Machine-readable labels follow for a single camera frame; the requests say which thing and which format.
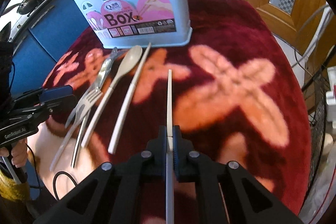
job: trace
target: red tablecloth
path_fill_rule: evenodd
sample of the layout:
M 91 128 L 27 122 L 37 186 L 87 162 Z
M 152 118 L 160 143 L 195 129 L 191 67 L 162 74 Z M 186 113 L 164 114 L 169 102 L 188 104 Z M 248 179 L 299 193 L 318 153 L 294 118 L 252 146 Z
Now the red tablecloth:
M 126 161 L 142 151 L 148 140 L 157 137 L 159 125 L 166 123 L 167 75 L 171 68 L 173 120 L 180 125 L 184 137 L 213 160 L 240 162 L 297 214 L 310 171 L 310 128 L 303 96 L 286 56 L 247 2 L 188 2 L 193 28 L 190 43 L 151 49 L 117 153 L 110 155 L 107 146 L 134 71 L 120 81 L 91 138 L 87 166 L 94 168 L 108 160 Z M 44 87 L 70 84 L 80 97 L 95 80 L 109 53 L 95 33 L 86 29 L 57 63 Z M 113 65 L 112 77 L 105 82 L 103 92 L 119 63 L 120 60 Z M 40 175 L 47 185 L 53 177 L 48 173 L 48 164 L 66 134 L 68 114 L 52 115 L 42 125 L 38 138 L 30 141 L 38 147 L 43 138 L 55 140 L 48 142 L 48 150 L 37 149 Z M 70 160 L 68 149 L 58 170 L 69 166 Z M 72 173 L 81 180 L 86 174 L 78 173 L 85 168 L 82 162 Z M 163 223 L 164 185 L 146 187 L 145 192 L 143 219 L 154 218 L 155 223 Z M 176 223 L 196 223 L 195 210 L 192 185 L 177 184 Z

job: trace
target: wok handle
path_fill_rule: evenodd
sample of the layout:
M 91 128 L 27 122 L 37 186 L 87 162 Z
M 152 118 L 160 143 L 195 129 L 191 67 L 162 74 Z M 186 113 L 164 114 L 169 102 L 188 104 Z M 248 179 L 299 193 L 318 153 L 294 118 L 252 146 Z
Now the wok handle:
M 6 8 L 6 9 L 4 10 L 4 12 L 2 13 L 2 16 L 5 15 L 5 14 L 7 14 L 7 13 L 9 13 L 9 12 L 10 12 L 11 10 L 13 10 L 15 7 L 22 5 L 23 3 L 24 3 L 24 2 L 17 3 L 17 4 L 14 4 L 14 5 L 12 5 L 12 6 L 9 6 L 8 8 Z

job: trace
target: barcode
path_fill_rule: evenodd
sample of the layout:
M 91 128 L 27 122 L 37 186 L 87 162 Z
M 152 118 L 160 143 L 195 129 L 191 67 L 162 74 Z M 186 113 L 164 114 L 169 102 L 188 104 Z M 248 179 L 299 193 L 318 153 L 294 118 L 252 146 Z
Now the barcode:
M 154 28 L 153 27 L 139 28 L 138 32 L 139 34 L 154 33 Z

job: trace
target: yellow sleeve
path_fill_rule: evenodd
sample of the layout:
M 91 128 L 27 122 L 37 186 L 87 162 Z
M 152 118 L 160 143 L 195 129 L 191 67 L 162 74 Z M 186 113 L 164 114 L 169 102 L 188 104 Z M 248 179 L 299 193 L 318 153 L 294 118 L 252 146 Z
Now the yellow sleeve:
M 0 195 L 10 201 L 30 200 L 30 189 L 28 182 L 16 184 L 0 170 Z

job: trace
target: white chopstick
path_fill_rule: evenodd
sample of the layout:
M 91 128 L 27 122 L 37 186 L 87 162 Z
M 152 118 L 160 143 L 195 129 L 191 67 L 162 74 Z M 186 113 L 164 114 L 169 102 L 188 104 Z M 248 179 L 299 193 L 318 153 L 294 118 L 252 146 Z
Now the white chopstick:
M 172 71 L 168 71 L 167 151 L 166 151 L 166 223 L 174 224 L 174 155 L 172 115 Z
M 117 145 L 118 145 L 118 141 L 120 138 L 120 134 L 121 134 L 121 130 L 123 128 L 124 125 L 124 121 L 127 115 L 127 111 L 129 108 L 129 105 L 131 104 L 132 98 L 133 98 L 133 94 L 135 91 L 135 88 L 137 87 L 137 83 L 143 68 L 143 65 L 145 64 L 145 61 L 147 59 L 147 56 L 149 54 L 149 50 L 151 49 L 151 43 L 148 44 L 145 53 L 143 54 L 141 61 L 138 65 L 138 68 L 133 76 L 132 82 L 128 87 L 124 102 L 121 106 L 117 121 L 115 123 L 114 129 L 113 129 L 113 133 L 112 133 L 112 137 L 110 140 L 110 144 L 109 144 L 109 148 L 108 148 L 108 152 L 110 154 L 115 154 L 116 149 L 117 149 Z

